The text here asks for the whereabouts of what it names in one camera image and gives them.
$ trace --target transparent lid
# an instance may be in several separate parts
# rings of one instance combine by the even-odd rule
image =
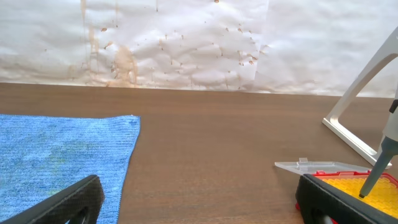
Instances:
[[[335,173],[339,171],[367,172],[370,168],[344,164],[342,162],[312,162],[307,158],[300,158],[298,162],[275,162],[275,166],[296,174],[316,174],[317,171]]]

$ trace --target wrinkled white paper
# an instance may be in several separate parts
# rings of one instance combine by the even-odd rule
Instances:
[[[246,89],[267,1],[2,2],[2,82]]]
[[[342,95],[398,1],[2,1],[0,82]],[[393,97],[398,62],[362,96]]]

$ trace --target white stand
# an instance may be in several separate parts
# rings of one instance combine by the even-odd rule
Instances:
[[[373,58],[368,62],[362,72],[355,79],[354,83],[348,88],[345,94],[337,102],[335,107],[331,110],[322,123],[330,128],[337,136],[344,142],[351,146],[357,153],[364,157],[370,164],[374,166],[380,153],[381,147],[376,152],[365,142],[356,137],[351,131],[348,131],[344,126],[338,122],[339,116],[347,109],[348,105],[354,100],[356,95],[363,89],[363,87],[389,62],[398,56],[398,27],[387,38],[385,43],[374,54]]]

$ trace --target blue microfiber cloth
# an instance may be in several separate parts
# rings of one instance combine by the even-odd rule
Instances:
[[[96,174],[105,201],[97,223],[117,223],[140,117],[52,118],[0,114],[0,221]]]

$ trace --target brown table surface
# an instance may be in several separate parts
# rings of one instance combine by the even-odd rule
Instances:
[[[119,223],[302,223],[294,207],[299,176],[275,161],[370,167],[321,122],[338,99],[0,84],[0,113],[141,116]],[[391,102],[357,98],[341,122],[377,148]],[[393,163],[388,172],[398,177]]]

